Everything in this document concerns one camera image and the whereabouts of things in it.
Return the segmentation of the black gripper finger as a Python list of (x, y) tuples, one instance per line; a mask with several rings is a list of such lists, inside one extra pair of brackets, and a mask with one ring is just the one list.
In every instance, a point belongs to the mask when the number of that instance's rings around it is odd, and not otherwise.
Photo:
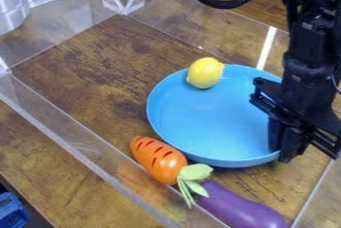
[(279, 161), (290, 163), (292, 159), (306, 152), (310, 145), (310, 137), (298, 127), (288, 127), (280, 137)]
[(288, 126), (277, 118), (271, 117), (268, 122), (268, 145), (271, 151), (279, 151), (285, 149), (285, 134)]

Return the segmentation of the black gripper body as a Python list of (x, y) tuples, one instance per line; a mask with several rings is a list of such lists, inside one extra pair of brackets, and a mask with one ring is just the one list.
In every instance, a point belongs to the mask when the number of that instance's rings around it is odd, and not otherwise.
[(277, 117), (288, 127), (298, 127), (316, 146), (334, 159), (341, 156), (341, 118), (332, 109), (338, 84), (341, 81), (341, 60), (307, 66), (284, 59), (280, 83), (257, 77), (251, 103)]

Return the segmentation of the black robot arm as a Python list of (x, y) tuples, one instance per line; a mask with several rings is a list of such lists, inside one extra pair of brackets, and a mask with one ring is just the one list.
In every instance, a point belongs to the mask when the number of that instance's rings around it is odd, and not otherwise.
[(284, 0), (290, 46), (283, 80), (253, 80), (251, 102), (268, 115), (268, 143), (291, 162), (315, 145), (341, 155), (341, 117), (332, 109), (341, 95), (341, 0)]

